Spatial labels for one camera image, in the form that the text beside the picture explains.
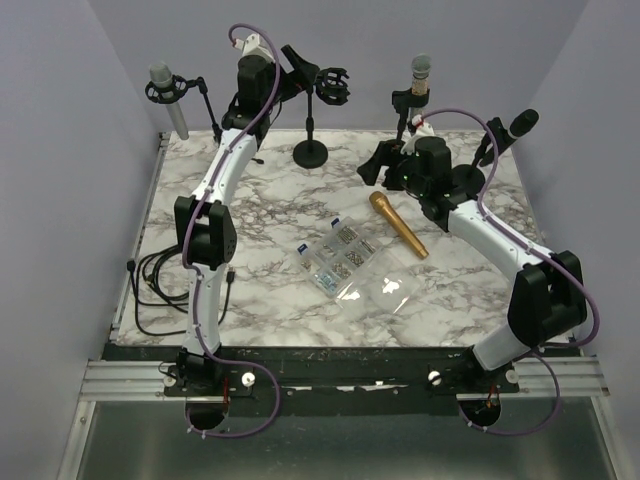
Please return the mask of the round base shock mount stand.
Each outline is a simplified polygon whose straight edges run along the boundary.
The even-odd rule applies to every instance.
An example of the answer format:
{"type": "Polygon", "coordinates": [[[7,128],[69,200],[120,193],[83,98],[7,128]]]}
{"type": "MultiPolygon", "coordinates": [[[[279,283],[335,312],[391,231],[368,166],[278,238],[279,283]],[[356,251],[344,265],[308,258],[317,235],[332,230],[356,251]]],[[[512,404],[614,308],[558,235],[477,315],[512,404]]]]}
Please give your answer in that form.
{"type": "Polygon", "coordinates": [[[327,67],[317,73],[307,89],[306,136],[293,150],[293,160],[299,167],[313,170],[327,162],[329,150],[320,139],[319,131],[328,125],[326,110],[341,107],[349,100],[348,81],[349,74],[345,68],[327,67]]]}

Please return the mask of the gold microphone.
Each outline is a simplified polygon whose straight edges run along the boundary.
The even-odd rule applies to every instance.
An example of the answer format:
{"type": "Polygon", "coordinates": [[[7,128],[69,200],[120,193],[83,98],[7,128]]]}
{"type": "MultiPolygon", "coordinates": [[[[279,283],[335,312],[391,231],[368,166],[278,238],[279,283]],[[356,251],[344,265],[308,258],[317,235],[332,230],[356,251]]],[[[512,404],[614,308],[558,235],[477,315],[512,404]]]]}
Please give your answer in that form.
{"type": "Polygon", "coordinates": [[[406,243],[411,251],[421,260],[429,255],[428,250],[416,236],[413,230],[391,205],[388,197],[379,191],[374,191],[369,196],[369,202],[373,209],[379,213],[406,243]]]}

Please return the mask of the round base clip stand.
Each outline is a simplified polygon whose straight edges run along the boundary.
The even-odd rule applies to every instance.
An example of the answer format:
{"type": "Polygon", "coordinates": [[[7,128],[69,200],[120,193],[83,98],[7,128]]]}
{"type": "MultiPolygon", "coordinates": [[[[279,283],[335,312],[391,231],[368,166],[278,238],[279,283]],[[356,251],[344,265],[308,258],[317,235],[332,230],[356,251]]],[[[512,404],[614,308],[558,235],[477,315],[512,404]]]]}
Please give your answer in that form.
{"type": "Polygon", "coordinates": [[[411,88],[392,92],[392,106],[399,115],[396,139],[392,146],[393,153],[400,152],[400,148],[403,145],[402,136],[406,129],[408,129],[411,134],[416,132],[416,128],[411,124],[411,119],[416,114],[421,113],[422,109],[428,104],[429,97],[430,90],[427,90],[424,95],[414,94],[411,88]]]}
{"type": "Polygon", "coordinates": [[[476,149],[472,162],[470,164],[458,165],[452,170],[453,186],[461,188],[472,199],[477,198],[478,193],[485,184],[485,177],[480,171],[480,167],[491,165],[495,157],[502,155],[514,142],[514,139],[510,136],[508,129],[499,117],[494,117],[489,120],[487,126],[497,141],[497,154],[493,151],[489,135],[485,134],[476,149]]]}

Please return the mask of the glitter microphone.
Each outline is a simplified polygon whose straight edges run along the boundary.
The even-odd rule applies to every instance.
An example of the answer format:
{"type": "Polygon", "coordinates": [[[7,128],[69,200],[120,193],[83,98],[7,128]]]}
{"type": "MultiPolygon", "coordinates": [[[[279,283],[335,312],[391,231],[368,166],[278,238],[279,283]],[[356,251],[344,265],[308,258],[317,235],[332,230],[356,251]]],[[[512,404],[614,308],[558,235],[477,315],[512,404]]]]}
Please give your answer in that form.
{"type": "Polygon", "coordinates": [[[429,75],[431,57],[425,53],[417,55],[411,62],[412,84],[411,93],[416,98],[414,105],[409,108],[409,119],[421,115],[429,101],[429,75]]]}

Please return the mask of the silver microphone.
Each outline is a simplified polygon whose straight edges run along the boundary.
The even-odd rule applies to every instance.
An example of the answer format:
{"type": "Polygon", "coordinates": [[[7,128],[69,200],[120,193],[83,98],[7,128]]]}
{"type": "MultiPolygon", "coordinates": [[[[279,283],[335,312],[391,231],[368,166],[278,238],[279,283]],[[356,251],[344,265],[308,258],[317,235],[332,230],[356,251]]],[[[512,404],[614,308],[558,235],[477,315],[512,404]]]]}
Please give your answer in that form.
{"type": "Polygon", "coordinates": [[[179,100],[189,89],[187,81],[183,77],[173,74],[164,62],[151,65],[149,75],[148,99],[166,107],[175,132],[181,140],[188,140],[187,123],[179,105],[179,100]]]}

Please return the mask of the black microphone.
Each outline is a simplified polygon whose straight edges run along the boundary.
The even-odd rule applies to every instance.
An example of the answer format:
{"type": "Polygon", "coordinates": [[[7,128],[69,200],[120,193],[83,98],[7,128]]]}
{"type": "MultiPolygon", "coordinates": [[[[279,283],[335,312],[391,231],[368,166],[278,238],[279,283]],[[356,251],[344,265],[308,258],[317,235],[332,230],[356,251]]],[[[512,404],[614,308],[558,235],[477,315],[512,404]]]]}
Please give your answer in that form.
{"type": "Polygon", "coordinates": [[[539,121],[539,112],[529,108],[516,116],[504,134],[505,145],[510,147],[519,138],[529,133],[539,121]]]}

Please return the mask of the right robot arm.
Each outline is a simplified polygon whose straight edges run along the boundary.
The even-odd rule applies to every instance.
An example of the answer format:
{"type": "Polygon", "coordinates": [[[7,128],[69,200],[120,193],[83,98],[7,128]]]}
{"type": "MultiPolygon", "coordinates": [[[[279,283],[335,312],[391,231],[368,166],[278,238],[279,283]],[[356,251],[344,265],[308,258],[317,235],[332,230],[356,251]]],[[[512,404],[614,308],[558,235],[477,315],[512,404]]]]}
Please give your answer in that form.
{"type": "Polygon", "coordinates": [[[570,251],[530,243],[491,216],[478,202],[484,174],[473,164],[453,165],[444,139],[422,137],[410,153],[403,145],[380,142],[357,169],[363,182],[416,198],[426,218],[477,250],[512,287],[505,322],[469,347],[456,368],[462,384],[480,392],[494,383],[497,369],[586,320],[581,264],[570,251]]]}

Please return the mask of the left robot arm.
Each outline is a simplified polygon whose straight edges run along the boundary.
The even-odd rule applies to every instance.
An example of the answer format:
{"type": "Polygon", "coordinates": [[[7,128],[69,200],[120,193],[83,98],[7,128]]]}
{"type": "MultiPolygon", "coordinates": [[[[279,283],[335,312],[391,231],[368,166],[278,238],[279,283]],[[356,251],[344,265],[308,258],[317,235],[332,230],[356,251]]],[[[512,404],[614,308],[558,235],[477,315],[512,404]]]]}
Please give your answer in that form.
{"type": "Polygon", "coordinates": [[[230,202],[239,179],[271,126],[275,104],[313,84],[319,67],[290,45],[281,53],[287,72],[268,53],[244,53],[238,61],[237,92],[222,117],[221,144],[205,177],[188,197],[174,203],[183,265],[188,271],[188,327],[182,351],[206,359],[220,345],[219,301],[224,270],[237,247],[230,202]]]}

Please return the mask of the clear plastic screw organizer box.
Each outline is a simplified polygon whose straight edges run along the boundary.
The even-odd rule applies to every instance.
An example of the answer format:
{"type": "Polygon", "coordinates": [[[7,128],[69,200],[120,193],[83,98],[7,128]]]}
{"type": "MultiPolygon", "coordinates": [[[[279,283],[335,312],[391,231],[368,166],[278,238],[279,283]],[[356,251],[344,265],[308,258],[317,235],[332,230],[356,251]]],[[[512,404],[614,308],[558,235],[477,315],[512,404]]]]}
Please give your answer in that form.
{"type": "Polygon", "coordinates": [[[297,256],[308,281],[351,315],[396,314],[420,288],[416,275],[350,217],[300,244],[297,256]]]}

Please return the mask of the aluminium mounting rail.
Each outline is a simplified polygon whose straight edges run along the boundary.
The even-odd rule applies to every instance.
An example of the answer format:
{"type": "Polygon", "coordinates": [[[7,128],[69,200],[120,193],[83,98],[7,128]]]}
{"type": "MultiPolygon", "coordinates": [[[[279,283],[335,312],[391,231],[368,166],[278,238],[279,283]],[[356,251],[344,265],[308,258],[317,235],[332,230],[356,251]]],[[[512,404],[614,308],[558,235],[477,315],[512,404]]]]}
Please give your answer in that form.
{"type": "MultiPolygon", "coordinates": [[[[219,386],[188,386],[168,375],[170,365],[159,361],[91,361],[80,389],[82,401],[178,401],[221,402],[225,398],[248,397],[257,392],[253,373],[232,370],[219,386]]],[[[393,377],[372,380],[331,380],[323,373],[305,381],[282,378],[285,395],[302,393],[385,392],[399,394],[410,387],[408,380],[393,377]]],[[[458,393],[459,400],[496,398],[607,397],[599,361],[594,357],[547,357],[524,359],[509,367],[488,385],[458,393]]]]}

